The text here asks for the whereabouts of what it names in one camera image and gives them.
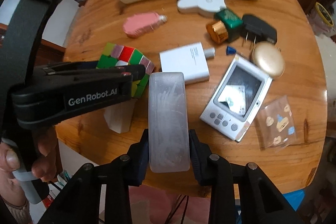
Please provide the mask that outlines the person's left hand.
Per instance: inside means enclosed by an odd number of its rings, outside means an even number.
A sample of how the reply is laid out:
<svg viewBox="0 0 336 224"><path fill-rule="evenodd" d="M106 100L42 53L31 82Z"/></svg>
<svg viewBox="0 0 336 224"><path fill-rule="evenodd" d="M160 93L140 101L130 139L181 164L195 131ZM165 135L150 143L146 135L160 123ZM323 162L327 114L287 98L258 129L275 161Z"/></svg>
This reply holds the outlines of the person's left hand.
<svg viewBox="0 0 336 224"><path fill-rule="evenodd" d="M34 162L32 173L44 182L52 180L56 175L56 145L58 139L54 127L39 135L37 147L42 154ZM26 197L19 182L12 172L20 167L17 154L5 143L1 143L1 197L10 205L22 207L26 203Z"/></svg>

